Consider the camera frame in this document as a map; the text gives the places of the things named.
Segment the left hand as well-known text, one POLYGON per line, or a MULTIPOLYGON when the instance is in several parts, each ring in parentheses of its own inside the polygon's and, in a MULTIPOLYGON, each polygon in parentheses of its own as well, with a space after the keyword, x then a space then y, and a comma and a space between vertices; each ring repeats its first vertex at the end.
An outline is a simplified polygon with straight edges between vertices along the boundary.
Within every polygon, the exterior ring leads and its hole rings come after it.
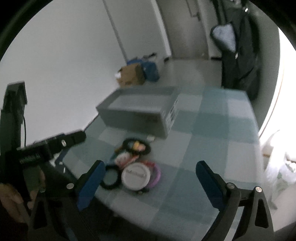
POLYGON ((21 194, 10 184, 1 183, 1 203, 8 214, 17 222, 30 224, 30 216, 26 210, 33 210, 37 194, 45 191, 45 175, 39 166, 25 170, 25 182, 30 193, 30 201, 24 204, 21 194))

